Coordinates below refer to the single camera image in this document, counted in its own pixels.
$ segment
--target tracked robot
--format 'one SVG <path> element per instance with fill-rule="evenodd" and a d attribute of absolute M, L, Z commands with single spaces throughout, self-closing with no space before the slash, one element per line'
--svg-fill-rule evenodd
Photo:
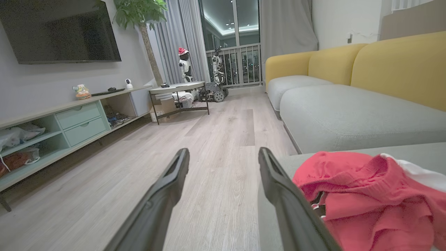
<path fill-rule="evenodd" d="M 212 71 L 214 74 L 214 82 L 205 83 L 205 88 L 200 89 L 200 100 L 205 100 L 205 97 L 209 101 L 222 102 L 225 97 L 228 96 L 228 89 L 223 87 L 225 79 L 225 68 L 220 58 L 221 48 L 214 50 L 212 56 Z"/>

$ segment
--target wall-mounted tv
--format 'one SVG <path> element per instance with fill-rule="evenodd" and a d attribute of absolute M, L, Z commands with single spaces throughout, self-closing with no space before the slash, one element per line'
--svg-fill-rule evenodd
<path fill-rule="evenodd" d="M 101 0 L 0 0 L 19 64 L 121 61 Z"/>

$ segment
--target sheer curtain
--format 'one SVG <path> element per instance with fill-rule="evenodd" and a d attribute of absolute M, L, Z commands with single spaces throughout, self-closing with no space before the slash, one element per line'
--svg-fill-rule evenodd
<path fill-rule="evenodd" d="M 155 25 L 166 81 L 169 84 L 183 82 L 178 66 L 178 48 L 182 47 L 189 51 L 194 81 L 209 82 L 198 0 L 167 0 L 166 3 L 167 22 Z"/>

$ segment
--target light green drawer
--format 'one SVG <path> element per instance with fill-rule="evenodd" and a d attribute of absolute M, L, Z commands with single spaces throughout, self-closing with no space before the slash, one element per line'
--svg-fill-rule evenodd
<path fill-rule="evenodd" d="M 75 146 L 99 133 L 105 131 L 102 118 L 97 118 L 65 132 L 71 146 Z"/>
<path fill-rule="evenodd" d="M 62 129 L 67 129 L 99 116 L 101 116 L 101 114 L 99 113 L 96 103 L 82 105 L 67 111 L 56 113 L 56 117 L 59 120 Z"/>

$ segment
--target window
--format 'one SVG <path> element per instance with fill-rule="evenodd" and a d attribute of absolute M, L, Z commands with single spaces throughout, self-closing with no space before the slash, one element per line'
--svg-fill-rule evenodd
<path fill-rule="evenodd" d="M 230 0 L 202 0 L 203 34 L 206 50 L 234 47 L 234 11 Z"/>
<path fill-rule="evenodd" d="M 198 2 L 211 81 L 213 51 L 221 46 L 223 85 L 261 84 L 259 0 Z"/>
<path fill-rule="evenodd" d="M 258 0 L 238 0 L 240 45 L 260 43 Z"/>

